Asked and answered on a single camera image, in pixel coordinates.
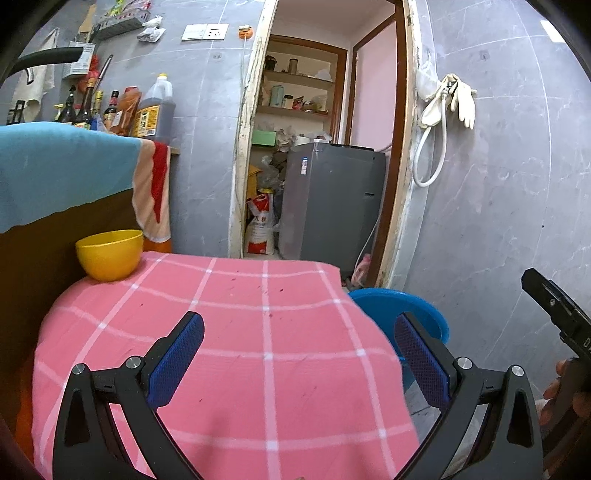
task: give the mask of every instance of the ceiling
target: ceiling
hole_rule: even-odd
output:
[[[388,3],[387,0],[279,0],[275,18],[344,34],[357,31]]]

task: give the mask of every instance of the silver bolt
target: silver bolt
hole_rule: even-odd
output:
[[[125,366],[127,368],[138,368],[141,362],[142,362],[142,359],[140,357],[138,357],[138,356],[130,356],[125,361]]]
[[[72,368],[72,373],[74,375],[80,375],[84,371],[85,367],[86,367],[85,364],[76,364],[76,365],[74,365],[74,368]]]
[[[460,366],[460,368],[463,368],[464,370],[470,370],[472,368],[472,365],[474,365],[472,363],[472,360],[466,358],[465,356],[458,358],[457,364]]]
[[[514,375],[517,375],[518,377],[523,377],[523,375],[525,373],[519,365],[513,365],[511,367],[511,371],[513,372]]]

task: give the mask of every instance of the wall socket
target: wall socket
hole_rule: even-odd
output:
[[[204,40],[223,40],[226,38],[226,33],[228,33],[228,25],[227,23],[211,23],[207,25],[205,29],[205,33],[203,34]]]

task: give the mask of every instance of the gray plastic basket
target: gray plastic basket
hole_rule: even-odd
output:
[[[137,28],[150,18],[150,11],[141,8],[130,8],[121,15],[105,18],[99,23],[98,32],[94,40],[106,40],[107,38],[121,35]]]

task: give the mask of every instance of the blue gripper pad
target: blue gripper pad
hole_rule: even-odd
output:
[[[177,333],[175,330],[181,326],[180,324],[183,321],[186,324],[180,330],[180,333]],[[165,346],[167,340],[171,342],[171,345],[150,374],[146,400],[153,410],[168,405],[201,346],[204,334],[205,325],[201,315],[195,312],[187,312],[168,337],[159,339],[154,344],[152,348],[157,350],[158,347]],[[147,353],[146,358],[150,356],[151,352],[152,349]]]
[[[427,403],[445,410],[451,401],[448,377],[405,314],[394,323],[394,339]]]

